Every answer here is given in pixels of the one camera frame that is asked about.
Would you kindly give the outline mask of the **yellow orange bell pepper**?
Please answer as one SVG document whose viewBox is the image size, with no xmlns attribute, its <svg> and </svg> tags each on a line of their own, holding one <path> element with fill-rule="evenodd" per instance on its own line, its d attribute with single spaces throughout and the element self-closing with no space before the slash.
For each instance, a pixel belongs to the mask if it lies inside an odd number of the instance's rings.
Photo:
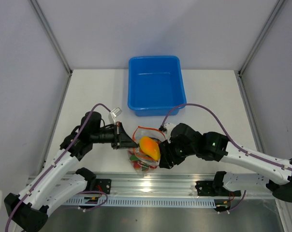
<svg viewBox="0 0 292 232">
<path fill-rule="evenodd" d="M 145 155 L 148 155 L 153 160 L 158 161 L 161 158 L 159 149 L 160 140 L 144 136 L 139 141 L 139 150 Z"/>
</svg>

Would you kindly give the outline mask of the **clear orange zip top bag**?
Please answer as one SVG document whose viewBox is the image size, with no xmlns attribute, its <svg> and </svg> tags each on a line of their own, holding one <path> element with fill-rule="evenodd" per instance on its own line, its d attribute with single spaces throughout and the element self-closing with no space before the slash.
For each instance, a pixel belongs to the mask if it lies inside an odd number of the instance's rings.
<svg viewBox="0 0 292 232">
<path fill-rule="evenodd" d="M 132 139 L 138 147 L 130 148 L 128 157 L 135 171 L 144 175 L 157 169 L 161 159 L 159 144 L 166 140 L 164 133 L 155 128 L 138 126 Z"/>
</svg>

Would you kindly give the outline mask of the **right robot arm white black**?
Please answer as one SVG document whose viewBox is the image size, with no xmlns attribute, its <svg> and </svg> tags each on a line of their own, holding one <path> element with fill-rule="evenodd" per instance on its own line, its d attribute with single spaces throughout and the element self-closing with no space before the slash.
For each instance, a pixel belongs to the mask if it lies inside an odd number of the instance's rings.
<svg viewBox="0 0 292 232">
<path fill-rule="evenodd" d="M 292 203 L 292 158 L 275 158 L 248 149 L 217 132 L 200 134 L 184 123 L 166 123 L 159 130 L 167 135 L 167 140 L 159 144 L 160 168 L 171 169 L 189 156 L 237 165 L 251 172 L 216 172 L 212 190 L 217 195 L 227 191 L 270 192 L 275 198 Z"/>
</svg>

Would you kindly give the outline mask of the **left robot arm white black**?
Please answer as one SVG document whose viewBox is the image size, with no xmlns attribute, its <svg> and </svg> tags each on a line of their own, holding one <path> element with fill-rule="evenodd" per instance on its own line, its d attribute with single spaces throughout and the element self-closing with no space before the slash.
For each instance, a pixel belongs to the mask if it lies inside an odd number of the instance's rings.
<svg viewBox="0 0 292 232">
<path fill-rule="evenodd" d="M 66 183 L 57 185 L 94 144 L 110 144 L 113 149 L 138 147 L 121 122 L 102 125 L 101 120 L 100 113 L 87 112 L 37 177 L 18 194 L 9 193 L 5 197 L 8 222 L 15 222 L 24 232 L 38 232 L 49 216 L 72 196 L 104 194 L 97 187 L 96 175 L 87 168 L 78 169 Z"/>
</svg>

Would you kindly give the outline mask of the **blue plastic bin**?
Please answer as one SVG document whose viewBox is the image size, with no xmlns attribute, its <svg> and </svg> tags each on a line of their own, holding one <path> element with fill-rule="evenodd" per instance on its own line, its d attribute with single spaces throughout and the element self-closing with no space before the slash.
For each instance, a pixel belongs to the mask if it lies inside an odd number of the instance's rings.
<svg viewBox="0 0 292 232">
<path fill-rule="evenodd" d="M 165 116 L 186 102 L 178 57 L 144 56 L 129 60 L 128 107 L 136 116 Z"/>
</svg>

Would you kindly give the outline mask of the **aluminium mounting rail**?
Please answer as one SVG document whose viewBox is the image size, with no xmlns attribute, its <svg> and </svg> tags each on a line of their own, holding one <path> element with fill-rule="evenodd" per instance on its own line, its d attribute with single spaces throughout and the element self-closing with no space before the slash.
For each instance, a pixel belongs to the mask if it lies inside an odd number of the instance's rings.
<svg viewBox="0 0 292 232">
<path fill-rule="evenodd" d="M 52 179 L 52 174 L 46 175 L 42 180 L 38 177 L 29 179 L 26 190 L 29 191 L 36 182 L 38 185 L 30 194 L 33 204 L 45 204 L 49 201 L 65 200 L 86 190 L 94 194 L 96 179 L 111 179 L 112 186 L 108 196 L 119 197 L 188 197 L 198 196 L 195 188 L 197 181 L 215 180 L 214 174 L 95 174 L 81 168 L 75 173 L 57 175 Z"/>
</svg>

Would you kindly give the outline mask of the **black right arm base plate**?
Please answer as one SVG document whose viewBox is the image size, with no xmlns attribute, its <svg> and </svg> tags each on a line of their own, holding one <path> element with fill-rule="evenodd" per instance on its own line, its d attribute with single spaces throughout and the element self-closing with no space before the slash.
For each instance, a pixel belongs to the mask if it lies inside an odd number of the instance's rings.
<svg viewBox="0 0 292 232">
<path fill-rule="evenodd" d="M 241 191 L 229 191 L 223 186 L 213 185 L 212 181 L 197 181 L 195 188 L 197 190 L 198 196 L 208 196 L 208 197 L 240 197 Z"/>
</svg>

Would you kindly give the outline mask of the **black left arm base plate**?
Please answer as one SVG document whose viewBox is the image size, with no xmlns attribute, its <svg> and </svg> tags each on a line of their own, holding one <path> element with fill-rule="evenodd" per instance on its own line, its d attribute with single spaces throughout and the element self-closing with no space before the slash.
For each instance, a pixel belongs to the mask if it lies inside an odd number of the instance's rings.
<svg viewBox="0 0 292 232">
<path fill-rule="evenodd" d="M 111 179 L 96 179 L 93 190 L 110 194 L 111 186 Z"/>
</svg>

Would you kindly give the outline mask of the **left aluminium frame post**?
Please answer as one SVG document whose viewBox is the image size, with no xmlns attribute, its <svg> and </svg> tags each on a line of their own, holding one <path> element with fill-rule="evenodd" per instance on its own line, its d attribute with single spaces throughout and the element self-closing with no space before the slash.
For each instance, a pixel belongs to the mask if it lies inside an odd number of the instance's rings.
<svg viewBox="0 0 292 232">
<path fill-rule="evenodd" d="M 41 24 L 41 27 L 43 28 L 52 48 L 54 49 L 56 55 L 58 56 L 58 58 L 61 61 L 62 66 L 64 67 L 66 73 L 70 76 L 72 74 L 72 69 L 70 68 L 70 65 L 67 61 L 67 59 L 65 58 L 65 55 L 58 43 L 58 40 L 56 39 L 50 24 L 39 4 L 39 2 L 37 0 L 29 0 L 28 1 L 30 6 L 32 7 L 34 14 L 36 15 L 39 23 Z"/>
</svg>

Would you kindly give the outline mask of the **aluminium frame post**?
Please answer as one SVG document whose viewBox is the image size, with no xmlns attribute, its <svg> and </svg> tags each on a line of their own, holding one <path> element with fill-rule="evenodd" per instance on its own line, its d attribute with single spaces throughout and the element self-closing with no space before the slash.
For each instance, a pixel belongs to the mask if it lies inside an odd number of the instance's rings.
<svg viewBox="0 0 292 232">
<path fill-rule="evenodd" d="M 261 31 L 259 32 L 253 46 L 251 47 L 248 55 L 246 56 L 245 61 L 243 62 L 240 70 L 238 71 L 238 75 L 240 77 L 243 76 L 248 66 L 253 61 L 254 57 L 258 53 L 260 47 L 262 46 L 263 42 L 265 41 L 268 33 L 270 32 L 271 28 L 274 26 L 277 18 L 279 17 L 280 13 L 284 9 L 287 0 L 277 0 L 274 8 L 272 9 L 270 15 L 268 16 L 265 24 L 263 25 Z"/>
<path fill-rule="evenodd" d="M 65 55 L 58 43 L 58 40 L 56 39 L 50 24 L 39 4 L 39 2 L 37 0 L 29 0 L 28 1 L 30 6 L 32 7 L 34 14 L 36 15 L 39 23 L 41 24 L 41 27 L 43 28 L 52 48 L 54 49 L 56 55 L 58 56 L 58 58 L 61 61 L 62 66 L 64 67 L 66 73 L 70 76 L 72 74 L 72 69 L 70 68 L 70 65 L 67 61 L 67 59 L 65 58 Z"/>
</svg>

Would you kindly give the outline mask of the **right aluminium frame post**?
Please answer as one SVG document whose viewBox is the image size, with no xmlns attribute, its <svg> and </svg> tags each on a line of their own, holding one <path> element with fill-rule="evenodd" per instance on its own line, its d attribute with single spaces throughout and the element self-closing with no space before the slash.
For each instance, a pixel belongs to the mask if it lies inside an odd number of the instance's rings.
<svg viewBox="0 0 292 232">
<path fill-rule="evenodd" d="M 277 18 L 279 17 L 280 13 L 284 9 L 287 0 L 277 0 L 274 8 L 272 9 L 270 15 L 268 16 L 265 24 L 263 25 L 261 31 L 259 32 L 253 46 L 251 47 L 248 55 L 246 56 L 245 61 L 243 62 L 240 70 L 238 71 L 238 75 L 240 77 L 243 76 L 248 66 L 253 61 L 254 57 L 258 53 L 260 47 L 262 46 L 263 42 L 265 41 L 268 33 L 270 32 L 271 28 L 274 26 Z"/>
</svg>

